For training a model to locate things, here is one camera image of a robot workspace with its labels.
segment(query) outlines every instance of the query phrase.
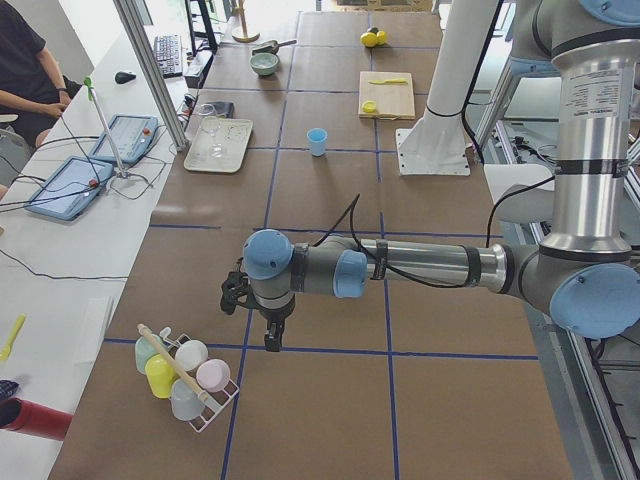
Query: red object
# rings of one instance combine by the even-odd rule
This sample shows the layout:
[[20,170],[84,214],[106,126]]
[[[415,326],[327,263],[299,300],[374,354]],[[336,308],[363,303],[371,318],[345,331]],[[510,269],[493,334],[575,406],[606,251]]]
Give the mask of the red object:
[[73,415],[21,398],[0,403],[0,428],[37,437],[64,440]]

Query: green bowl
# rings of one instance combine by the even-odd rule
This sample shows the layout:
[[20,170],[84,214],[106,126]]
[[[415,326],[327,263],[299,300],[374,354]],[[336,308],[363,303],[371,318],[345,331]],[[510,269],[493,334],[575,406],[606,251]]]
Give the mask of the green bowl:
[[251,57],[251,68],[261,77],[271,75],[278,69],[280,59],[273,53],[256,53]]

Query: tray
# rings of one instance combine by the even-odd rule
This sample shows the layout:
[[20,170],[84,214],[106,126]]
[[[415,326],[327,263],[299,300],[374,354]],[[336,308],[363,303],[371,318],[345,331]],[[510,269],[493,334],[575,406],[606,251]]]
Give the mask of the tray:
[[222,126],[215,137],[215,142],[226,147],[226,153],[221,157],[213,157],[209,148],[214,139],[198,129],[196,137],[191,143],[184,168],[192,172],[235,173],[240,170],[244,153],[247,150],[253,121],[238,118],[221,118]]
[[[405,84],[373,85],[370,80],[405,78]],[[376,102],[377,111],[366,113],[362,104],[368,100]],[[358,101],[360,118],[406,119],[416,118],[413,102],[413,80],[406,72],[360,72],[360,96]]]

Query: black mouse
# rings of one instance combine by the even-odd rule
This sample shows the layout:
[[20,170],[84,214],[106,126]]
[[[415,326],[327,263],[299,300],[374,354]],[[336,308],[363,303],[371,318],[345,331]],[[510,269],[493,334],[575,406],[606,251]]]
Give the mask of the black mouse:
[[122,85],[136,78],[136,74],[130,70],[124,70],[116,73],[116,83]]

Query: hand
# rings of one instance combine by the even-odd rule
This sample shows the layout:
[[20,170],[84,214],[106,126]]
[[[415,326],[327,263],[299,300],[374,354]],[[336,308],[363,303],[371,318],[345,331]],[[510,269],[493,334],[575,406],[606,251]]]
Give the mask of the hand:
[[71,97],[64,90],[60,92],[60,103],[64,105],[69,105],[71,103]]
[[60,118],[67,106],[64,103],[42,104],[42,113],[53,118]]

